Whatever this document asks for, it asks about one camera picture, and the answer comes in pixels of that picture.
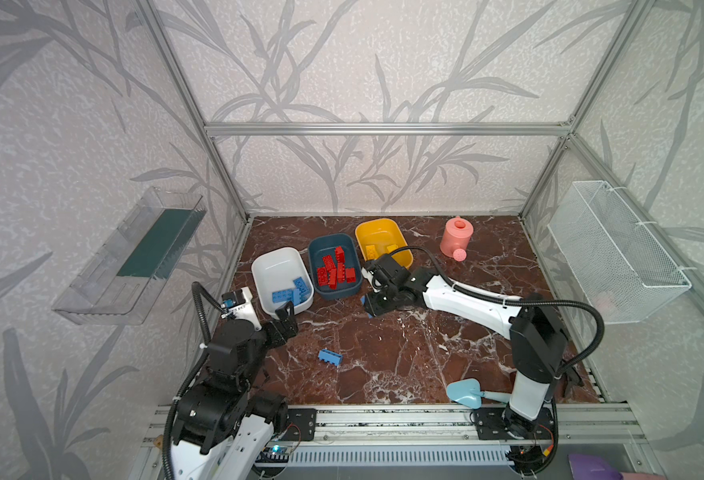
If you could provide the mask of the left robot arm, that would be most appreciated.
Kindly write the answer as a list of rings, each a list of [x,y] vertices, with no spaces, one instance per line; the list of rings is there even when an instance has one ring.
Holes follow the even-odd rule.
[[[259,321],[244,287],[215,299],[195,282],[191,296],[201,354],[172,399],[161,446],[167,479],[245,479],[267,444],[288,427],[281,394],[254,387],[270,350],[298,333],[290,295],[276,318]]]

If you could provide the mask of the red lego brick top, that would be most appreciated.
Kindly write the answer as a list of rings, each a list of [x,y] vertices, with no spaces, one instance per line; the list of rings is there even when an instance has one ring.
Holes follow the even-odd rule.
[[[333,260],[333,258],[330,255],[326,255],[323,257],[323,263],[324,267],[326,269],[326,272],[329,273],[337,270],[336,264]]]

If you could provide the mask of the red lego brick bottom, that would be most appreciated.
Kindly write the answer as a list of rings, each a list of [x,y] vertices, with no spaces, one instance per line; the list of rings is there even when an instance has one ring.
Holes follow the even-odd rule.
[[[330,289],[335,290],[337,288],[337,285],[338,285],[337,280],[338,280],[337,273],[335,271],[330,272],[329,276],[328,276],[328,286]]]

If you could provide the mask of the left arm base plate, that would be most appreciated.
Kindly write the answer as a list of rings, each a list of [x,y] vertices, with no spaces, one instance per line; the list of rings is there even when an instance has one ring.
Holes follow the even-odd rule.
[[[289,407],[285,419],[278,422],[273,439],[283,442],[313,441],[317,416],[318,410],[315,408]]]

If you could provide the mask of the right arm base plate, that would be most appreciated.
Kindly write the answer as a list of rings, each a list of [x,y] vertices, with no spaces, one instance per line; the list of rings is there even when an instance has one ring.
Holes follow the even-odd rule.
[[[552,410],[545,405],[535,420],[529,420],[508,406],[483,406],[470,412],[479,440],[538,441],[551,440],[558,424]]]

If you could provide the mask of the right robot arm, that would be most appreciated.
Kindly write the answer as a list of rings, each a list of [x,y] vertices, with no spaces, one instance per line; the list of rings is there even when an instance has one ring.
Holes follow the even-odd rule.
[[[423,247],[400,247],[368,260],[361,275],[372,288],[364,297],[364,309],[371,317],[423,308],[469,320],[510,342],[516,377],[503,422],[514,438],[534,430],[542,407],[554,402],[558,381],[597,350],[604,338],[603,316],[592,305],[521,298],[473,287],[450,278]],[[596,326],[591,342],[568,360],[564,355],[569,336],[559,316],[561,308],[588,313]]]

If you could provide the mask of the yellow curved lego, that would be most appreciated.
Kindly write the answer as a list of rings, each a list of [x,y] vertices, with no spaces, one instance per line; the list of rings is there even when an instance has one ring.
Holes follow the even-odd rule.
[[[365,259],[375,260],[379,257],[379,253],[375,245],[366,245],[364,248]]]

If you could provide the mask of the small red lego brick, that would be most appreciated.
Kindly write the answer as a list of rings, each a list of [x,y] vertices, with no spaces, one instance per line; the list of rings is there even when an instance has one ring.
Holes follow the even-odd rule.
[[[346,268],[344,278],[346,283],[354,284],[357,281],[356,269],[353,267]]]

